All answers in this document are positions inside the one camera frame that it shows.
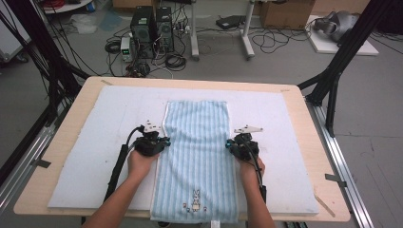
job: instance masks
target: cardboard box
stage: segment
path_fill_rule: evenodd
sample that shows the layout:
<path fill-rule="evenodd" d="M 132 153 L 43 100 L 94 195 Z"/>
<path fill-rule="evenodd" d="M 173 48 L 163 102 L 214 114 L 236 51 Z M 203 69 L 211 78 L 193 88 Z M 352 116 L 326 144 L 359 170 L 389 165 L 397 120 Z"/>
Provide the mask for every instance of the cardboard box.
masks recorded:
<path fill-rule="evenodd" d="M 316 0 L 289 0 L 284 4 L 263 3 L 261 25 L 267 29 L 305 29 Z"/>
<path fill-rule="evenodd" d="M 113 8 L 117 10 L 134 10 L 138 6 L 158 6 L 158 0 L 113 0 Z"/>
<path fill-rule="evenodd" d="M 312 15 L 325 16 L 332 11 L 346 10 L 350 13 L 362 13 L 370 0 L 317 0 Z"/>

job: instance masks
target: human hand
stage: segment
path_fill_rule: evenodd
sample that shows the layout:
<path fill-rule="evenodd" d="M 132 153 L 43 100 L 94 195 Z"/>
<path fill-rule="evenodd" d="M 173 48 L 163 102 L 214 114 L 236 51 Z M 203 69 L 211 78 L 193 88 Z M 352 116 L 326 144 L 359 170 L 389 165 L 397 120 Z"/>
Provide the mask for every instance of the human hand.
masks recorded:
<path fill-rule="evenodd" d="M 240 163 L 240 179 L 242 180 L 243 188 L 259 187 L 257 172 L 252 161 L 241 161 L 239 159 L 237 159 L 237 161 Z M 263 177 L 265 165 L 259 157 L 258 165 L 260 168 L 261 176 Z"/>
<path fill-rule="evenodd" d="M 129 178 L 139 178 L 144 179 L 150 171 L 151 164 L 154 162 L 160 154 L 154 155 L 152 157 L 146 157 L 141 155 L 137 150 L 130 152 L 127 158 L 128 163 L 128 179 Z"/>

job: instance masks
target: wooden board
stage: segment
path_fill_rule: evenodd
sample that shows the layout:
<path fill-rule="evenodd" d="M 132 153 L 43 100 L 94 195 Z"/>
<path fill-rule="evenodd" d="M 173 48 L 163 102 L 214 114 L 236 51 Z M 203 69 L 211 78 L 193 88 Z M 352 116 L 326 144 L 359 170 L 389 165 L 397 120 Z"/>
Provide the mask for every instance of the wooden board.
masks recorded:
<path fill-rule="evenodd" d="M 264 129 L 253 137 L 267 165 L 263 183 L 270 186 L 267 205 L 271 213 L 317 214 L 313 187 L 281 93 L 133 86 L 108 86 L 101 91 L 67 158 L 49 207 L 98 208 L 121 144 L 133 128 L 147 120 L 161 126 L 168 101 L 217 99 L 227 102 L 231 129 L 247 124 Z M 125 166 L 119 183 L 126 173 Z M 139 187 L 130 209 L 150 210 L 154 182 L 155 165 Z M 246 212 L 241 185 L 239 193 L 240 210 Z"/>
<path fill-rule="evenodd" d="M 295 130 L 299 148 L 309 173 L 314 194 L 319 202 L 319 214 L 307 217 L 274 215 L 274 220 L 347 221 L 350 213 L 336 182 L 325 180 L 325 174 L 334 174 L 317 130 L 300 90 L 295 85 L 247 84 L 186 80 L 132 79 L 91 77 L 86 80 L 80 94 L 66 115 L 48 147 L 43 160 L 51 162 L 49 168 L 37 167 L 14 206 L 14 212 L 23 215 L 89 216 L 94 209 L 48 208 L 48 203 L 61 174 L 63 165 L 78 139 L 81 128 L 91 112 L 104 86 L 143 86 L 193 89 L 226 89 L 281 93 Z M 149 218 L 148 211 L 128 210 L 128 217 Z M 240 213 L 240 219 L 246 219 Z"/>

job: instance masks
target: desk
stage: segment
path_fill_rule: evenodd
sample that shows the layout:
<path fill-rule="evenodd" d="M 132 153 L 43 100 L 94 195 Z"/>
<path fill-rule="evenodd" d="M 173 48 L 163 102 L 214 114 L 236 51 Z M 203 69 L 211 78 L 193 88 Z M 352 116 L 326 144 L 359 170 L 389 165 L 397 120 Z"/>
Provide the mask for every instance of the desk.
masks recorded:
<path fill-rule="evenodd" d="M 325 174 L 333 174 L 333 171 L 297 86 L 109 77 L 91 77 L 86 80 L 80 94 L 43 157 L 43 160 L 51 162 L 51 166 L 48 169 L 36 168 L 24 192 L 14 206 L 15 213 L 25 215 L 89 216 L 94 212 L 94 210 L 90 209 L 48 208 L 48 202 L 57 184 L 67 155 L 75 144 L 86 117 L 98 98 L 99 92 L 104 86 L 110 85 L 282 93 L 318 201 L 319 214 L 312 217 L 273 216 L 273 219 L 320 221 L 347 221 L 350 219 L 349 210 L 337 183 L 324 178 Z M 148 211 L 128 211 L 126 215 L 128 217 L 149 218 Z M 240 219 L 246 219 L 246 215 L 240 214 Z"/>
<path fill-rule="evenodd" d="M 198 37 L 196 35 L 196 13 L 195 13 L 195 7 L 197 6 L 196 2 L 197 2 L 197 0 L 192 0 L 192 21 L 191 21 L 192 32 L 190 34 L 190 43 L 192 46 L 192 57 L 195 60 L 199 61 Z M 255 52 L 252 49 L 252 45 L 251 45 L 251 42 L 248 37 L 249 26 L 251 24 L 251 18 L 252 18 L 254 6 L 255 6 L 255 0 L 249 0 L 248 7 L 246 10 L 245 27 L 244 27 L 244 29 L 240 30 L 240 38 L 242 39 L 242 42 L 245 45 L 247 60 L 250 60 L 251 58 L 255 57 Z"/>

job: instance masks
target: floor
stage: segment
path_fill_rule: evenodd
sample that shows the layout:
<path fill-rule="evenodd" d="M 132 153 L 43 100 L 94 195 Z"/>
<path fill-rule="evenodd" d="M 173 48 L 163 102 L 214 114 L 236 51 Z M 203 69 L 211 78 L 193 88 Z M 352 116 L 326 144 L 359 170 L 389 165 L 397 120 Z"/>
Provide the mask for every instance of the floor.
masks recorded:
<path fill-rule="evenodd" d="M 86 12 L 76 10 L 74 13 Z M 106 73 L 107 76 L 106 39 L 128 26 L 130 21 L 125 17 L 126 13 L 116 13 L 110 9 L 97 10 L 91 15 L 96 17 L 98 25 L 94 34 L 71 33 L 67 37 L 92 70 Z M 68 13 L 61 15 L 64 19 L 69 16 Z M 214 20 L 198 18 L 198 25 L 217 29 Z M 252 26 L 258 27 L 259 19 L 254 18 L 252 23 Z M 377 39 L 403 51 L 402 42 Z M 165 70 L 156 70 L 147 77 L 297 85 L 323 71 L 334 56 L 315 53 L 309 41 L 291 40 L 271 54 L 263 53 L 257 45 L 253 45 L 256 57 L 246 61 L 236 33 L 209 31 L 199 35 L 201 58 L 195 62 L 190 58 L 190 42 L 187 38 L 183 40 L 186 44 L 183 56 L 188 59 L 186 68 L 172 72 L 172 75 Z M 375 40 L 369 41 L 379 55 L 356 56 L 344 71 L 339 82 L 335 133 L 374 227 L 399 227 L 403 223 L 403 55 Z M 266 42 L 268 46 L 271 44 L 271 40 Z M 71 55 L 68 53 L 67 56 L 71 61 Z M 91 73 L 80 65 L 84 71 Z M 117 75 L 124 73 L 124 65 L 119 57 L 112 69 Z M 302 92 L 306 95 L 310 90 L 308 88 Z M 47 102 L 43 82 L 32 61 L 27 64 L 13 61 L 0 68 L 0 165 L 25 136 Z M 80 226 L 80 218 L 75 217 L 15 215 L 12 207 L 22 189 L 23 186 L 0 215 L 1 227 Z M 156 227 L 156 224 L 128 218 L 122 227 L 129 226 Z M 308 227 L 355 227 L 355 222 L 353 219 L 345 223 L 308 222 Z"/>

